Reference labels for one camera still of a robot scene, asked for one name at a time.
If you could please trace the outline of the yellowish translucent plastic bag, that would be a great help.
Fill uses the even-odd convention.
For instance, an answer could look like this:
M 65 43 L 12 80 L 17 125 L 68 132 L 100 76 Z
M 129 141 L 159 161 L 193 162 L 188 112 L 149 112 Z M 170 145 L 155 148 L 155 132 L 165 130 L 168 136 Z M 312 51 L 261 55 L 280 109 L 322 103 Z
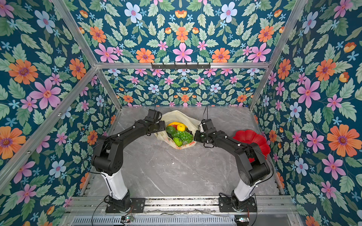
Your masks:
M 190 118 L 180 111 L 171 111 L 161 118 L 166 123 L 162 132 L 155 133 L 158 140 L 166 142 L 170 147 L 182 150 L 196 145 L 194 137 L 200 130 L 200 121 Z

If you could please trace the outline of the red flower-shaped plastic plate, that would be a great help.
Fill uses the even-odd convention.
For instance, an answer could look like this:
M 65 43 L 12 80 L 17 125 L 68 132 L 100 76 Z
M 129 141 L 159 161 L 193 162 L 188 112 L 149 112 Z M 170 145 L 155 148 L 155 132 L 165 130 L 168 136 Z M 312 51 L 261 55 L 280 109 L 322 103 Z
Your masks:
M 237 140 L 238 142 L 246 143 L 249 145 L 253 143 L 257 144 L 257 147 L 264 155 L 265 160 L 268 161 L 267 157 L 271 152 L 271 148 L 267 144 L 267 140 L 263 135 L 258 134 L 253 130 L 237 131 L 233 139 Z

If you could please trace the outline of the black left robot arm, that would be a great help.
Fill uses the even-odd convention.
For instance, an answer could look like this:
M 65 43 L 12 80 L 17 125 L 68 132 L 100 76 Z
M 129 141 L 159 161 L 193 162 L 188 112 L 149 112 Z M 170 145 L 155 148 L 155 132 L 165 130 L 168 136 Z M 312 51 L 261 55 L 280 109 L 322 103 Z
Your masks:
M 94 148 L 91 164 L 101 174 L 109 190 L 110 201 L 117 207 L 128 208 L 131 198 L 125 186 L 121 167 L 123 165 L 123 150 L 140 137 L 166 130 L 162 113 L 150 109 L 148 115 L 114 135 L 102 136 Z

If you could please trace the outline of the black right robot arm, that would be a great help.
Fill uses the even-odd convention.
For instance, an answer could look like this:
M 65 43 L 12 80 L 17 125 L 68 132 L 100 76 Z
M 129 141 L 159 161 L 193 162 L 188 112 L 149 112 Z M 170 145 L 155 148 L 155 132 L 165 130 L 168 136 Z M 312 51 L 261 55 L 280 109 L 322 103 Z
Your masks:
M 245 202 L 252 197 L 256 186 L 272 172 L 260 140 L 247 138 L 246 142 L 238 141 L 224 131 L 218 131 L 211 119 L 202 120 L 200 126 L 201 130 L 195 132 L 194 141 L 205 148 L 222 149 L 235 158 L 240 181 L 232 192 L 232 198 Z

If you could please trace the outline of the dark green avocado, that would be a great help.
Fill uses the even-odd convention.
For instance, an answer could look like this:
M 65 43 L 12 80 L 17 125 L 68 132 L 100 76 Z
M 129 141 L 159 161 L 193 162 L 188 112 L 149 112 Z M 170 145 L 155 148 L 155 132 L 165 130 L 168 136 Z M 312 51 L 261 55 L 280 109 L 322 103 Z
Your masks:
M 175 129 L 174 127 L 172 127 L 172 126 L 167 126 L 166 127 L 166 132 L 167 132 L 167 134 L 169 134 L 170 136 L 174 136 L 176 133 L 177 133 L 177 129 Z

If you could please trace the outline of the yellow banana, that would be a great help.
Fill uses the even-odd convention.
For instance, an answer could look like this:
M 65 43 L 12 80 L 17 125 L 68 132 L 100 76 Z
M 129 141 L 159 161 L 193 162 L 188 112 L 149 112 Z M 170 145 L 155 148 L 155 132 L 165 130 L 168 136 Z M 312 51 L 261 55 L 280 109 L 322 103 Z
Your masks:
M 168 126 L 178 126 L 179 124 L 181 124 L 181 122 L 172 122 L 168 124 Z

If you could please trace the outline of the green grape bunch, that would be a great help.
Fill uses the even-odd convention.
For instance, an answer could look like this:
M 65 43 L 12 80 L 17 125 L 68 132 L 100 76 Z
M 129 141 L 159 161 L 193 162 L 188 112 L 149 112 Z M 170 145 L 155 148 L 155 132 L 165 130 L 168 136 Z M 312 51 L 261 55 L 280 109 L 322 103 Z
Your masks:
M 181 142 L 186 144 L 191 143 L 194 140 L 193 135 L 187 131 L 177 131 L 175 137 L 177 137 L 181 140 Z

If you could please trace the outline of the yellow bumpy fruit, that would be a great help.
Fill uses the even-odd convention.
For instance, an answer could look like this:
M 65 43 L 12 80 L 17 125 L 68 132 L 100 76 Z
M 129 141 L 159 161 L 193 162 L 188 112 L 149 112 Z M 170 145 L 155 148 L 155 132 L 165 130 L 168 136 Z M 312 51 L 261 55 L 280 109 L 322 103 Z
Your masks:
M 185 130 L 186 130 L 186 126 L 185 126 L 183 123 L 181 123 L 181 124 L 179 124 L 179 125 L 177 126 L 177 130 L 178 130 L 178 131 L 185 131 Z

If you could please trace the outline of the light green custard apple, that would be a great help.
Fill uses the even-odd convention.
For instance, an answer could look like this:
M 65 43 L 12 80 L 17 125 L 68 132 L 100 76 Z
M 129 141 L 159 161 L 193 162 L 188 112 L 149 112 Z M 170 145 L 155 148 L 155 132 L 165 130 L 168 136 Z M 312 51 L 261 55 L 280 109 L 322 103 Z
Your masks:
M 178 147 L 183 146 L 183 141 L 182 141 L 179 137 L 174 137 L 174 138 L 173 138 L 173 142 L 174 142 Z

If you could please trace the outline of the black hook rail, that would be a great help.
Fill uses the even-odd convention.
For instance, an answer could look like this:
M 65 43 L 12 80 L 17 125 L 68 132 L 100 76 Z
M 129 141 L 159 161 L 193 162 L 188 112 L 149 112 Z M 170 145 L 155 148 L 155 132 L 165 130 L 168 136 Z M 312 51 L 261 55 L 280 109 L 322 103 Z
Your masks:
M 152 69 L 189 69 L 189 70 L 198 70 L 198 69 L 210 69 L 210 63 L 151 63 Z

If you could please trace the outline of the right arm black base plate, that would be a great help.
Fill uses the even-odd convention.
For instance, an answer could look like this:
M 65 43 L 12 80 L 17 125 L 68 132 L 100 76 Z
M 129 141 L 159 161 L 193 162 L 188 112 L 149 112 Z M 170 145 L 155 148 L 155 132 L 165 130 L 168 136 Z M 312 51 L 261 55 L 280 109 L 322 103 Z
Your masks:
M 239 201 L 235 197 L 219 197 L 220 212 L 257 212 L 255 198 L 250 197 L 245 201 Z

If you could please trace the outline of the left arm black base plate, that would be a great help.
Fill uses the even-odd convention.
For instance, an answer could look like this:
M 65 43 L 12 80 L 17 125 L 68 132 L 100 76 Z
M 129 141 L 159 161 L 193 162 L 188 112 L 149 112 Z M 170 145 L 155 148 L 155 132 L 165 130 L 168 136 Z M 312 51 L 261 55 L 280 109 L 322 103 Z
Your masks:
M 125 197 L 122 200 L 111 198 L 107 201 L 106 213 L 143 213 L 145 198 Z

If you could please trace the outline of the aluminium frame rail base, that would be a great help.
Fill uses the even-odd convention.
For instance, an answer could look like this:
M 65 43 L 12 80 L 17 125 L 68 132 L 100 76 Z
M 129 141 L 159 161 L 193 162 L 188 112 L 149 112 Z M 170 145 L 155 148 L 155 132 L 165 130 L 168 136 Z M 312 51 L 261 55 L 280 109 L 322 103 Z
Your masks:
M 62 226 L 302 226 L 290 196 L 258 195 L 236 211 L 219 196 L 134 198 L 126 212 L 103 197 L 79 197 L 66 208 Z

